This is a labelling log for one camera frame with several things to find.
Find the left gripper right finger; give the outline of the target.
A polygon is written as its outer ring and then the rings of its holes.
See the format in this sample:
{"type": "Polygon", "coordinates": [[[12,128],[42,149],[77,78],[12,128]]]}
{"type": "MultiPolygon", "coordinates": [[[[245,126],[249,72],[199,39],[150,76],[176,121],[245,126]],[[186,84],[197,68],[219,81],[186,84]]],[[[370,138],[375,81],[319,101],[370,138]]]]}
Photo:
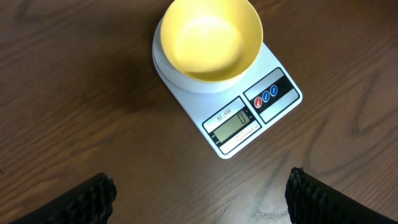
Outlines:
{"type": "Polygon", "coordinates": [[[285,199],[294,224],[397,224],[297,167],[290,171],[285,199]]]}

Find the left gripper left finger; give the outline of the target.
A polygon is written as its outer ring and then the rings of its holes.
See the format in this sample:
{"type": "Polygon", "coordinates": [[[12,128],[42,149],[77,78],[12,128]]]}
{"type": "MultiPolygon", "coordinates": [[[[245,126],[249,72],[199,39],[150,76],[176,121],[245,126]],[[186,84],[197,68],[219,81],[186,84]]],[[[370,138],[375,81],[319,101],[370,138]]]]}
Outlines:
{"type": "Polygon", "coordinates": [[[113,179],[101,172],[12,224],[107,224],[117,196],[113,179]]]}

